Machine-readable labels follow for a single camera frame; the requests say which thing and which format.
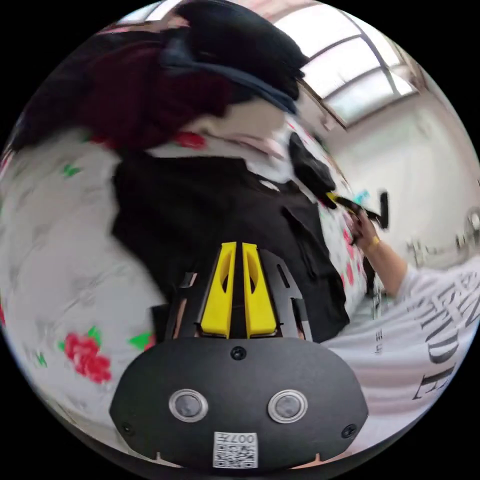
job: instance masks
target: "black lettering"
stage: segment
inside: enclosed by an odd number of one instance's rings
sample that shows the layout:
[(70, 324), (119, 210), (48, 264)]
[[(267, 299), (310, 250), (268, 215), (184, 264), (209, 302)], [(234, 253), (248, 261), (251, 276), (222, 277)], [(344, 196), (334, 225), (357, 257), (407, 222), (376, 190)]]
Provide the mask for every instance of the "black lettering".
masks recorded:
[(448, 305), (451, 305), (453, 303), (453, 301), (455, 300), (455, 297), (457, 294), (459, 294), (460, 292), (458, 290), (455, 289), (455, 284), (452, 283), (448, 288), (446, 288), (444, 291), (440, 292), (440, 294), (438, 295), (438, 298), (439, 299), (443, 299), (443, 297), (450, 291), (450, 290), (453, 290), (453, 292), (450, 294), (450, 297), (447, 298), (447, 303)]
[[(433, 309), (430, 309), (428, 311), (429, 314), (433, 313), (434, 311), (436, 310), (436, 307), (434, 306)], [(424, 321), (423, 323), (420, 324), (421, 326), (421, 329), (423, 330), (428, 324), (431, 324), (433, 321), (437, 320), (439, 317), (441, 317), (442, 315), (445, 315), (446, 313), (446, 310), (441, 310), (439, 312), (437, 312), (436, 315), (430, 317), (428, 320)]]
[[(440, 355), (434, 355), (432, 354), (432, 350), (434, 349), (439, 349), (441, 347), (446, 347), (447, 345), (456, 343), (456, 345), (451, 348), (449, 351), (441, 353)], [(443, 364), (452, 356), (454, 353), (457, 351), (459, 347), (459, 332), (455, 332), (455, 335), (452, 335), (450, 338), (447, 338), (446, 340), (439, 341), (438, 343), (434, 343), (433, 345), (428, 345), (428, 356), (430, 357), (430, 361), (433, 364)]]
[[(415, 396), (412, 398), (412, 400), (418, 400), (423, 397), (423, 395), (429, 394), (430, 392), (434, 390), (439, 390), (442, 387), (445, 386), (445, 384), (448, 382), (448, 380), (445, 380), (440, 386), (437, 386), (438, 382), (443, 379), (447, 379), (454, 371), (455, 365), (453, 367), (448, 368), (447, 370), (441, 371), (440, 373), (437, 373), (435, 375), (431, 376), (423, 376), (420, 386), (418, 387), (418, 390), (416, 391)], [(425, 388), (427, 386), (433, 385), (430, 390), (422, 390), (422, 388)]]
[(479, 317), (479, 313), (478, 313), (478, 309), (479, 309), (479, 306), (480, 306), (480, 295), (478, 296), (478, 298), (476, 299), (476, 302), (475, 302), (475, 305), (473, 306), (473, 309), (472, 311), (470, 312), (470, 315), (468, 316), (468, 318), (466, 319), (466, 322), (465, 322), (465, 328), (468, 327), (470, 324), (472, 324), (475, 320), (478, 319)]
[(444, 322), (441, 326), (439, 326), (436, 330), (434, 330), (425, 340), (425, 343), (428, 343), (433, 337), (436, 337), (442, 330), (444, 330), (449, 324), (451, 324), (454, 319), (452, 316), (447, 312), (444, 311), (445, 317), (447, 317), (447, 321)]

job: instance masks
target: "screw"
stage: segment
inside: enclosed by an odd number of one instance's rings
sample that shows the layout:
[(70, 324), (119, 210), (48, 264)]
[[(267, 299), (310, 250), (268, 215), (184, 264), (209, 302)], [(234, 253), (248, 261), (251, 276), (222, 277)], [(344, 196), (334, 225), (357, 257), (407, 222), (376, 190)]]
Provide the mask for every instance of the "screw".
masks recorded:
[(127, 422), (122, 423), (121, 428), (125, 432), (125, 434), (130, 436), (130, 437), (134, 434), (133, 427)]
[(349, 439), (350, 437), (352, 437), (353, 435), (355, 435), (355, 433), (357, 432), (357, 426), (353, 423), (351, 423), (350, 425), (347, 425), (342, 431), (341, 431), (341, 436), (342, 438), (344, 439)]
[(231, 349), (230, 356), (234, 360), (243, 360), (247, 356), (247, 351), (242, 346), (235, 346)]

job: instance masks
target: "white fabric with red flowers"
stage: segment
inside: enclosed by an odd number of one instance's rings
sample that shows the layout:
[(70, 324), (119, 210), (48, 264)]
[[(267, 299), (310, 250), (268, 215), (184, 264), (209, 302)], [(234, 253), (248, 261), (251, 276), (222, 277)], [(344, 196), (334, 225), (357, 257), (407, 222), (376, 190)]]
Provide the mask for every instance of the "white fabric with red flowers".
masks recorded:
[[(0, 320), (18, 365), (40, 395), (84, 432), (133, 454), (117, 435), (109, 406), (126, 367), (151, 346), (148, 310), (163, 299), (143, 266), (110, 235), (116, 213), (110, 180), (118, 158), (81, 138), (72, 132), (53, 139), (15, 155), (4, 169)], [(177, 153), (182, 149), (163, 148)], [(286, 175), (265, 156), (263, 162), (253, 153), (249, 158), (249, 168), (260, 175)], [(348, 193), (348, 186), (344, 189), (342, 195)], [(359, 292), (364, 288), (358, 271), (361, 257), (347, 247), (342, 210), (319, 208), (352, 312), (356, 285)], [(338, 256), (336, 245), (341, 245)], [(458, 330), (458, 345), (451, 356), (447, 350), (445, 365), (431, 361), (432, 349), (442, 358), (446, 352), (427, 343), (431, 332), (420, 328), (415, 315), (433, 315), (435, 309), (425, 307), (430, 304), (441, 310), (440, 294), (452, 281), (458, 295), (450, 303), (466, 295), (478, 299), (472, 285), (479, 272), (477, 262), (458, 268), (456, 276), (434, 275), (427, 284), (419, 282), (423, 289), (414, 289), (410, 299), (378, 318), (354, 315), (344, 331), (326, 342), (355, 371), (370, 408), (368, 423), (346, 454), (382, 441), (433, 404), (453, 376), (443, 372), (457, 369), (468, 349), (478, 326), (477, 305), (462, 307), (445, 328), (447, 337), (436, 342), (441, 345), (453, 338), (451, 329)], [(441, 321), (435, 315), (436, 320), (428, 318), (432, 325)], [(444, 375), (443, 383), (421, 385), (422, 379), (435, 375)]]

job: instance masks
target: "fisheye lens view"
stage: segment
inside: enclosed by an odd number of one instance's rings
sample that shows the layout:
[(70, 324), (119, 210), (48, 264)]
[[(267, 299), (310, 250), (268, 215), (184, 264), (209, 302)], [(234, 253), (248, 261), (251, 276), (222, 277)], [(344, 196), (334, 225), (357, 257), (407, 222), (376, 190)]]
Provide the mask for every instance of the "fisheye lens view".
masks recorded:
[(158, 1), (85, 39), (11, 127), (0, 330), (51, 421), (112, 464), (334, 478), (462, 367), (479, 159), (357, 16)]

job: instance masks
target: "black garment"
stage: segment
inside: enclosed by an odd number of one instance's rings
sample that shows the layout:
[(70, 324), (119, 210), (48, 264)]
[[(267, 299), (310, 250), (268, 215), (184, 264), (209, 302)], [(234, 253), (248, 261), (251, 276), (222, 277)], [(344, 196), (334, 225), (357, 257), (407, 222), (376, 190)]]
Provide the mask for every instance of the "black garment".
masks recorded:
[(224, 0), (192, 0), (175, 13), (188, 20), (197, 62), (247, 72), (294, 100), (308, 58), (286, 33), (254, 11)]
[(78, 126), (76, 109), (89, 91), (90, 63), (117, 49), (138, 42), (163, 45), (171, 33), (126, 31), (94, 35), (71, 53), (40, 85), (22, 113), (11, 148), (18, 152), (40, 143), (57, 130)]
[(366, 256), (363, 257), (363, 271), (366, 275), (366, 294), (369, 297), (373, 297), (375, 294), (374, 287), (376, 273), (371, 263), (369, 262), (369, 259)]
[(305, 300), (316, 342), (349, 322), (318, 208), (289, 182), (272, 190), (240, 158), (154, 158), (119, 151), (112, 233), (171, 301), (186, 272), (222, 242), (256, 244), (282, 258)]
[(295, 176), (328, 208), (336, 209), (335, 202), (327, 197), (336, 185), (329, 168), (318, 161), (303, 144), (299, 135), (293, 132), (288, 142), (288, 154)]

